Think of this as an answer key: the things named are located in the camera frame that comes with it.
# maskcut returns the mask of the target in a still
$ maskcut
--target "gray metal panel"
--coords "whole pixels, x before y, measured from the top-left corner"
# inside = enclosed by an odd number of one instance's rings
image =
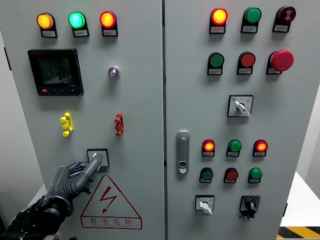
[[[99,16],[108,10],[117,17],[119,37],[102,37]],[[73,37],[68,16],[74,11],[85,15],[90,37]],[[36,17],[43,12],[54,16],[58,39],[41,38]],[[61,226],[63,239],[164,239],[161,0],[1,1],[0,27],[45,185],[61,165],[87,161],[87,149],[108,148],[110,167],[96,173],[90,187],[108,174],[142,218],[142,230],[82,228],[90,198],[83,193]],[[38,96],[27,50],[63,48],[78,51],[84,95]],[[117,80],[107,75],[113,65],[121,70]],[[59,121],[65,112],[74,125],[69,137]],[[125,127],[119,138],[118,112]],[[123,206],[112,204],[121,212]]]
[[[290,32],[272,33],[277,10],[297,11]],[[279,230],[291,182],[319,86],[320,2],[278,0],[167,0],[165,3],[165,63],[167,121],[168,239],[272,240]],[[240,34],[248,7],[262,11],[257,34]],[[215,8],[229,13],[224,35],[209,35]],[[292,68],[266,75],[269,55],[288,49]],[[242,52],[255,54],[252,75],[236,75]],[[222,76],[207,76],[208,57],[223,54]],[[254,96],[252,117],[227,118],[229,95]],[[190,132],[189,172],[176,171],[176,134]],[[204,140],[213,139],[215,157],[201,157]],[[228,142],[239,139],[238,158],[226,157]],[[253,144],[267,141],[266,157],[252,157]],[[213,169],[211,184],[199,183],[202,168]],[[225,170],[239,173],[236,184],[223,183]],[[248,184],[248,173],[261,168],[260,184]],[[213,215],[195,211],[195,195],[214,195]],[[239,211],[242,195],[261,197],[253,222]]]

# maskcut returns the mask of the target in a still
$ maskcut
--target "red push button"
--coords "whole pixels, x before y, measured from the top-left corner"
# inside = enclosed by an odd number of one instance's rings
[[[283,6],[276,12],[276,17],[282,24],[290,24],[296,17],[296,10],[292,6]]]
[[[229,172],[227,175],[226,175],[226,178],[230,181],[234,181],[238,178],[238,173],[235,172],[235,171],[232,171],[232,172]]]
[[[241,64],[246,67],[252,67],[256,62],[256,57],[251,52],[244,54],[241,58]]]
[[[271,57],[271,66],[274,70],[283,72],[294,64],[294,55],[288,50],[280,50]]]

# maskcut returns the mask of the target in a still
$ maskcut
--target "warning triangle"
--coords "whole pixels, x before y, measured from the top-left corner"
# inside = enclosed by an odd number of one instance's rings
[[[102,176],[81,214],[83,228],[142,229],[142,218],[108,175]]]

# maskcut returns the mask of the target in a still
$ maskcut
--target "red emergency stop button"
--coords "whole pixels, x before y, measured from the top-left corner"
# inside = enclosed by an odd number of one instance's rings
[[[238,174],[237,170],[234,167],[229,167],[224,172],[223,182],[225,184],[234,184],[234,183],[236,183],[236,180],[238,177],[239,177],[239,174]]]
[[[288,50],[280,50],[271,54],[271,66],[274,70],[283,72],[294,64],[294,55]]]
[[[283,6],[276,12],[276,17],[282,24],[290,24],[296,17],[296,10],[292,6]]]

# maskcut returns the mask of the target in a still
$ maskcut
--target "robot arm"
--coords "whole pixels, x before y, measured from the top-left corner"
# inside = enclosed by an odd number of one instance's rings
[[[0,240],[42,240],[54,235],[73,213],[72,200],[82,192],[91,193],[89,181],[102,159],[103,155],[96,153],[89,164],[75,162],[69,167],[60,167],[46,195],[19,212]]]

